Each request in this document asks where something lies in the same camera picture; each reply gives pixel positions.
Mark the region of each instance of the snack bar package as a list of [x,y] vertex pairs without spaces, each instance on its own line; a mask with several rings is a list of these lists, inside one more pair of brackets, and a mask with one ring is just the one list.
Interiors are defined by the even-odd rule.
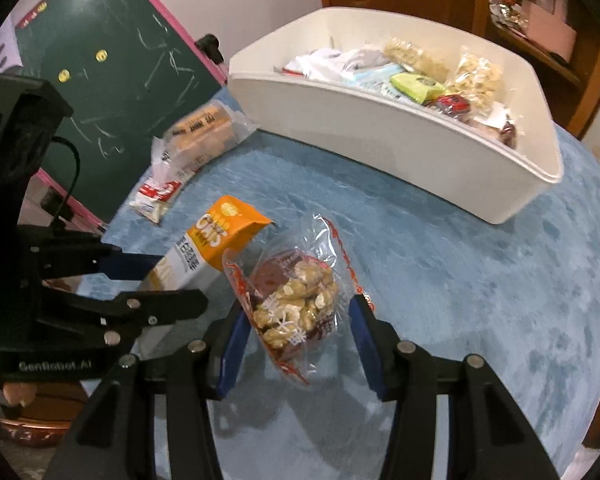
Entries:
[[211,100],[179,120],[152,146],[152,177],[182,185],[209,161],[237,146],[256,130],[241,112]]
[[199,288],[222,273],[222,253],[241,251],[271,223],[255,208],[225,195],[209,208],[142,280],[138,290]]
[[334,224],[320,214],[268,243],[247,278],[236,254],[224,272],[258,338],[282,375],[310,386],[324,345],[363,294]]
[[154,223],[173,205],[182,187],[202,166],[249,137],[256,127],[244,114],[211,100],[179,120],[151,148],[152,176],[130,207]]

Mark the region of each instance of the orange snack package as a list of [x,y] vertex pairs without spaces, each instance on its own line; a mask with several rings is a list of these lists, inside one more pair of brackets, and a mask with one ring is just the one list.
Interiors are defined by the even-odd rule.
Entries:
[[240,252],[270,223],[249,204],[229,195],[220,197],[149,272],[138,290],[207,290],[222,273],[224,251]]

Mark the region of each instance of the plastic snack bag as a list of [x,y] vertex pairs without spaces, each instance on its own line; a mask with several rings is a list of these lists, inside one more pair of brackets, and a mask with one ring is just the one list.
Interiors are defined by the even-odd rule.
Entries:
[[240,144],[256,129],[240,112],[211,100],[175,123],[151,147],[152,176],[129,206],[154,223],[173,205],[202,166]]
[[397,91],[390,83],[392,76],[403,72],[404,69],[400,65],[389,63],[380,68],[356,74],[349,84],[354,88],[362,88],[368,92],[387,97],[402,104],[413,105],[414,101],[412,99]]
[[516,150],[518,148],[518,136],[520,135],[520,132],[508,113],[506,114],[505,121],[501,127],[494,127],[492,125],[485,124],[476,120],[475,118],[470,119],[468,124],[477,130],[478,133],[484,137],[487,137],[488,139],[498,140],[512,150]]
[[384,48],[384,54],[394,63],[401,64],[405,68],[410,67],[439,83],[444,83],[449,73],[449,68],[443,61],[434,59],[426,50],[399,38],[389,40]]
[[446,117],[467,122],[471,119],[471,105],[461,95],[441,95],[431,101],[427,108]]
[[180,182],[172,181],[160,184],[149,177],[139,187],[135,198],[129,203],[129,207],[157,224],[173,205],[173,201],[181,190],[182,183]]
[[234,148],[256,130],[241,112],[211,100],[183,117],[152,146],[152,177],[182,185],[206,163]]
[[296,56],[282,73],[303,75],[307,79],[331,83],[352,81],[357,72],[386,65],[390,60],[382,51],[371,46],[341,52],[332,48],[321,48],[305,56]]
[[270,223],[249,204],[229,195],[220,197],[156,264],[138,290],[207,290],[222,273],[222,253],[241,251]]
[[363,293],[338,231],[320,214],[302,218],[265,246],[247,278],[235,253],[224,272],[273,363],[310,386],[323,345],[344,325],[349,301]]
[[502,67],[462,48],[456,73],[446,82],[448,94],[467,99],[475,111],[489,115],[502,86]]

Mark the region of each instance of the floor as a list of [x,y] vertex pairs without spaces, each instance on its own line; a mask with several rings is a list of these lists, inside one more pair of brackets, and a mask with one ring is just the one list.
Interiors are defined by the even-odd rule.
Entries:
[[22,480],[42,480],[55,449],[33,449],[0,440],[0,451]]
[[567,471],[562,475],[562,480],[580,480],[599,455],[600,449],[588,449],[584,446],[580,446],[573,461],[569,464]]

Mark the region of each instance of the metal screw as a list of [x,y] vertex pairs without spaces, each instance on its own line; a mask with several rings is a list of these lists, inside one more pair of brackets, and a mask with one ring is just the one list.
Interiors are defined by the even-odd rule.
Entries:
[[398,343],[398,352],[403,354],[413,354],[416,351],[416,343],[413,341],[400,341]]
[[131,368],[136,362],[138,362],[138,358],[135,355],[126,354],[119,359],[118,364],[123,368]]
[[115,346],[120,344],[120,334],[115,330],[107,330],[104,333],[104,344],[107,346]]
[[478,354],[471,354],[467,356],[466,363],[471,368],[482,368],[484,366],[484,359]]
[[202,339],[194,339],[191,343],[187,345],[187,348],[192,354],[197,354],[198,352],[202,352],[206,348],[206,343],[202,341]]

